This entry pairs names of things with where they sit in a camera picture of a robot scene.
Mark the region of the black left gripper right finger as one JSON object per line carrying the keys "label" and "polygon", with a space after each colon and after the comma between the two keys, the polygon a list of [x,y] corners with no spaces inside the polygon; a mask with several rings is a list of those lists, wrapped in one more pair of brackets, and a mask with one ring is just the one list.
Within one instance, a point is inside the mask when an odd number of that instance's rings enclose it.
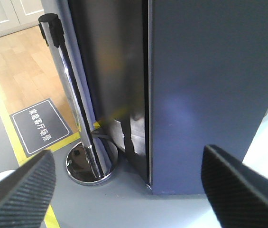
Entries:
{"label": "black left gripper right finger", "polygon": [[221,227],[268,228],[268,178],[217,145],[206,145],[201,180]]}

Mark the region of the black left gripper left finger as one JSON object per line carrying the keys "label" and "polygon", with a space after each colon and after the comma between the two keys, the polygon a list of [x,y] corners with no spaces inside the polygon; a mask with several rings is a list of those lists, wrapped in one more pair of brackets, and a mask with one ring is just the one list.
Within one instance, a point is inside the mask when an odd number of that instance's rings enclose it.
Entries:
{"label": "black left gripper left finger", "polygon": [[39,152],[0,181],[0,228],[38,228],[56,186],[50,150]]}

